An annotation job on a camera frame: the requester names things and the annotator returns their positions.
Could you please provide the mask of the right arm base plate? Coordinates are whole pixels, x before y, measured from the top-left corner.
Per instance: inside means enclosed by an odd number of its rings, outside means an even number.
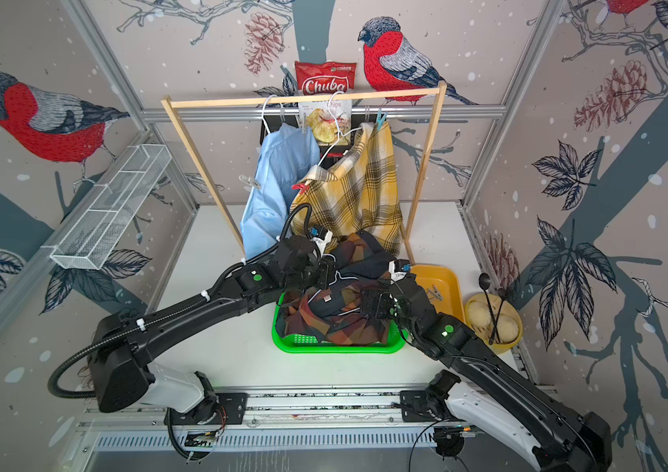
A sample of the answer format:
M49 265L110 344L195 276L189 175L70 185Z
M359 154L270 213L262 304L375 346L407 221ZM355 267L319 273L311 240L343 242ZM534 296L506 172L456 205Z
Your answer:
M396 406L404 423L422 423L447 418L444 406L427 391L400 391Z

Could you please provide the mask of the light blue shirt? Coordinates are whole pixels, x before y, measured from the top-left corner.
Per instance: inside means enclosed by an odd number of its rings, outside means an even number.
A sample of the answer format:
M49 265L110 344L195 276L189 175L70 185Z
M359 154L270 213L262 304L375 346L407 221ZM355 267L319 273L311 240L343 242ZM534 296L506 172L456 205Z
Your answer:
M245 256L249 259L271 248L281 235L301 181L319 161L319 147L308 128L287 124L265 138L255 177L261 186L253 189L241 221Z

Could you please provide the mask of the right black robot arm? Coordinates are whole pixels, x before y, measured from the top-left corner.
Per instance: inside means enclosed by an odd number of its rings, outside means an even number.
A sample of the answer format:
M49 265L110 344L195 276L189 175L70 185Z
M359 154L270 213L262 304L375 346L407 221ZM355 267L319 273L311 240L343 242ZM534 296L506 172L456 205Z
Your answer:
M526 380L469 326L436 311L414 277L369 289L361 307L393 320L414 348L443 365L426 390L436 414L481 428L537 471L611 467L611 428L602 417L582 415Z

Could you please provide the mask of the dark multicolour plaid shirt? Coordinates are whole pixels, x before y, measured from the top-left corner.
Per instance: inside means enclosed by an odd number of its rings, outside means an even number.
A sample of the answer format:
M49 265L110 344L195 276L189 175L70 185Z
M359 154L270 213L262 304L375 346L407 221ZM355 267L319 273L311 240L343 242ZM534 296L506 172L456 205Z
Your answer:
M274 333L280 338L306 336L316 344L381 346L389 342L391 322L360 312L362 293L388 290L388 266L398 260L365 231L343 238L328 254L337 260L334 283L326 289L292 289L278 303Z

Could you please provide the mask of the white clothespin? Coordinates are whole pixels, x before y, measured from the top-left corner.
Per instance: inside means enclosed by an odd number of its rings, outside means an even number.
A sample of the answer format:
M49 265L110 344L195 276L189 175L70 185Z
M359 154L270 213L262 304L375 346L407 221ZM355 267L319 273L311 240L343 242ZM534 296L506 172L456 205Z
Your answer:
M435 285L432 285L431 287L426 287L424 291L426 291L426 295L428 295L428 299L430 300L435 300L439 302L444 300L442 294Z

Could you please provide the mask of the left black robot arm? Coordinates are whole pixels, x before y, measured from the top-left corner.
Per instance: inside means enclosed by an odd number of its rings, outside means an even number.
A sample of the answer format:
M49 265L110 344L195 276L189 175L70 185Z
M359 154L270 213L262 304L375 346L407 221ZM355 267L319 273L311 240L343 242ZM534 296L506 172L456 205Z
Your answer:
M279 240L260 255L228 267L198 295L143 317L111 315L101 320L93 342L70 356L51 375L51 395L93 398L102 413L136 404L190 412L212 394L200 372L157 364L157 358L221 322L276 303L291 290L323 288L335 275L324 254L333 234L305 223L301 233L285 222Z

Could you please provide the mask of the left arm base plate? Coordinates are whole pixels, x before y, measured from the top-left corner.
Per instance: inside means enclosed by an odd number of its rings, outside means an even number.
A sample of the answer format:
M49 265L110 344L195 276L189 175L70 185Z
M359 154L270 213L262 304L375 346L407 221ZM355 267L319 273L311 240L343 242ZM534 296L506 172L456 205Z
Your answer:
M212 393L187 413L168 409L164 423L172 426L241 425L247 409L247 393Z

